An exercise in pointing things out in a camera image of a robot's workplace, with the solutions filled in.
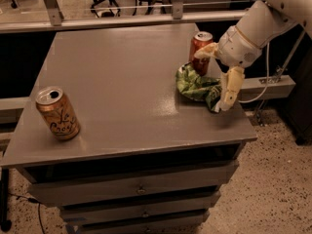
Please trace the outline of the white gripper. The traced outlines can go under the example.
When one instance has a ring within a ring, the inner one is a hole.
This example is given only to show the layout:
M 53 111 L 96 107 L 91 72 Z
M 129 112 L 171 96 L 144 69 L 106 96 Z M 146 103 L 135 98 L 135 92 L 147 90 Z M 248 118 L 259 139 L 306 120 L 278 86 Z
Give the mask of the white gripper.
M 216 112 L 227 111 L 234 105 L 245 79 L 244 68 L 261 56 L 262 48 L 263 37 L 258 32 L 232 25 L 218 43 L 212 42 L 195 52 L 196 59 L 219 59 L 230 67 L 220 73 L 221 92 L 214 107 Z

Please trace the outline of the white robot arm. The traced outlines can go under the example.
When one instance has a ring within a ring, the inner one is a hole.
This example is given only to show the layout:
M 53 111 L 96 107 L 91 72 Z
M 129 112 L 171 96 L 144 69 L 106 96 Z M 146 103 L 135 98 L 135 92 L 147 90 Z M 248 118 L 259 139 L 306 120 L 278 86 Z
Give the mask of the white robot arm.
M 197 59 L 214 58 L 228 67 L 220 76 L 218 110 L 233 106 L 245 79 L 245 69 L 261 56 L 262 49 L 298 24 L 312 37 L 312 0 L 257 0 L 218 42 L 195 53 Z

